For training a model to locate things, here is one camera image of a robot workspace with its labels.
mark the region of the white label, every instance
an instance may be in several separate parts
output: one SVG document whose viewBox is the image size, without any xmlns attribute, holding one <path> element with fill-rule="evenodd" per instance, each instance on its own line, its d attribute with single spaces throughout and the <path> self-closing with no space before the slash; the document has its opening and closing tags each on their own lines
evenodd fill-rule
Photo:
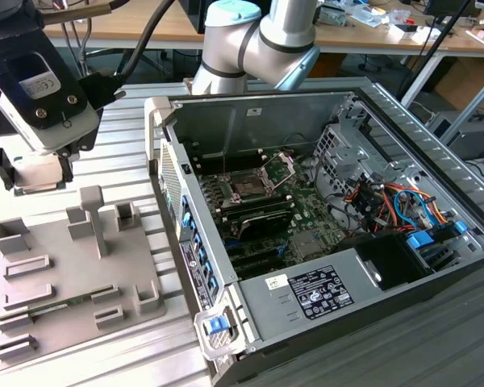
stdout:
<svg viewBox="0 0 484 387">
<path fill-rule="evenodd" d="M 260 115 L 260 114 L 261 114 L 261 107 L 254 107 L 252 109 L 248 109 L 247 116 L 248 117 L 254 117 L 254 116 Z"/>
<path fill-rule="evenodd" d="M 280 274 L 279 276 L 265 278 L 265 283 L 269 290 L 281 288 L 282 286 L 287 286 L 289 283 L 287 282 L 287 275 Z"/>
<path fill-rule="evenodd" d="M 61 88 L 59 79 L 50 71 L 25 79 L 19 84 L 32 99 L 46 97 Z"/>
<path fill-rule="evenodd" d="M 343 301 L 343 300 L 345 300 L 346 298 L 349 298 L 349 294 L 344 293 L 344 294 L 342 294 L 342 295 L 340 295 L 340 296 L 339 296 L 339 301 Z"/>
</svg>

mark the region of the screw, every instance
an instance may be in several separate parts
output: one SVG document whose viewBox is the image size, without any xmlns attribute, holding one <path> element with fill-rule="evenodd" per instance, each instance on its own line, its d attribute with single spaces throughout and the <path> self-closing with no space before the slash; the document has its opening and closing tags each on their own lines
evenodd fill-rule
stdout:
<svg viewBox="0 0 484 387">
<path fill-rule="evenodd" d="M 38 119 L 46 119 L 47 118 L 47 111 L 45 109 L 41 109 L 39 108 L 38 110 L 35 111 L 35 116 L 38 118 Z"/>
<path fill-rule="evenodd" d="M 70 105 L 75 105 L 77 103 L 77 97 L 75 95 L 69 95 L 66 100 Z"/>
</svg>

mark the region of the power supply label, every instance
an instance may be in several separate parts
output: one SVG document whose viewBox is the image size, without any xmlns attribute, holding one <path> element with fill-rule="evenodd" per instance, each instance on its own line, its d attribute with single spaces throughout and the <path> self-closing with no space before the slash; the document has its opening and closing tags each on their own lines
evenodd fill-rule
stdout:
<svg viewBox="0 0 484 387">
<path fill-rule="evenodd" d="M 185 259 L 186 270 L 188 271 L 188 277 L 192 281 L 194 287 L 195 297 L 198 301 L 201 310 L 208 310 L 211 307 L 210 295 L 204 283 L 204 278 L 201 274 L 201 265 L 198 264 L 195 253 L 192 248 L 192 243 L 183 242 L 180 243 L 181 252 Z"/>
<path fill-rule="evenodd" d="M 333 266 L 289 278 L 289 285 L 310 320 L 354 303 Z"/>
</svg>

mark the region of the warning label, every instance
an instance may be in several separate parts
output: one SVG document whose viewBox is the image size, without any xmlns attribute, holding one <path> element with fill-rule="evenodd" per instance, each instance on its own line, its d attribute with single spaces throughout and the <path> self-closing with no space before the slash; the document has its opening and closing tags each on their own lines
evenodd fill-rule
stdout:
<svg viewBox="0 0 484 387">
<path fill-rule="evenodd" d="M 290 278 L 289 285 L 310 320 L 353 304 L 333 266 Z"/>
</svg>

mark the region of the motherboard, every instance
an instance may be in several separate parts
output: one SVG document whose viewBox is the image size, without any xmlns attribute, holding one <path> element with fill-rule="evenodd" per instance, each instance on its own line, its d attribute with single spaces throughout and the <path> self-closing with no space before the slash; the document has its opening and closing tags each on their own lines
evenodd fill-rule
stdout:
<svg viewBox="0 0 484 387">
<path fill-rule="evenodd" d="M 325 256 L 345 237 L 313 184 L 315 169 L 262 154 L 260 168 L 198 177 L 233 267 L 251 278 Z"/>
</svg>

